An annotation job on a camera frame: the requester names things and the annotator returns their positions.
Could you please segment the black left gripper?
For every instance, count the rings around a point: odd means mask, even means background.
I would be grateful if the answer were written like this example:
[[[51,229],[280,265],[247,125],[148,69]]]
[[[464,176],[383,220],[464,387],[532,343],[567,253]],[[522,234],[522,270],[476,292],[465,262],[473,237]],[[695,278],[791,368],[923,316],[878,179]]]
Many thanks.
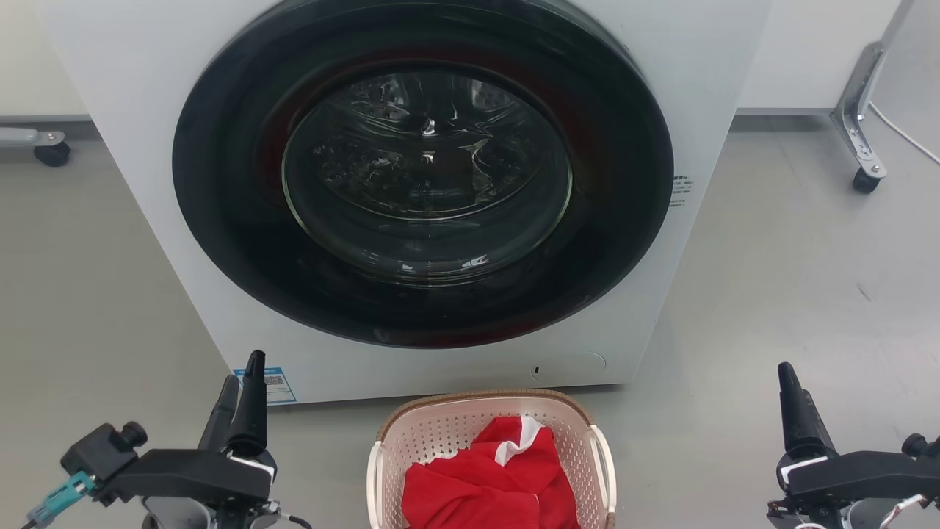
[[[272,488],[271,473],[235,458],[256,458],[267,449],[266,355],[249,355],[239,378],[228,375],[198,442],[198,450],[155,449],[115,473],[94,493],[103,506],[134,497],[184,498],[217,508],[255,508]],[[235,458],[214,453],[228,449]]]

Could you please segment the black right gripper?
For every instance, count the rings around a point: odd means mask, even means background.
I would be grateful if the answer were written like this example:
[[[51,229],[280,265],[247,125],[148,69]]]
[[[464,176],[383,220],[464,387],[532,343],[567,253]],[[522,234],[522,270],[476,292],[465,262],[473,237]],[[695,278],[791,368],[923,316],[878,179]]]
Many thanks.
[[[921,450],[916,458],[912,451],[837,455],[813,397],[789,362],[778,365],[778,381],[783,442],[789,458],[779,461],[776,476],[790,505],[843,508],[867,499],[938,497],[937,447]]]

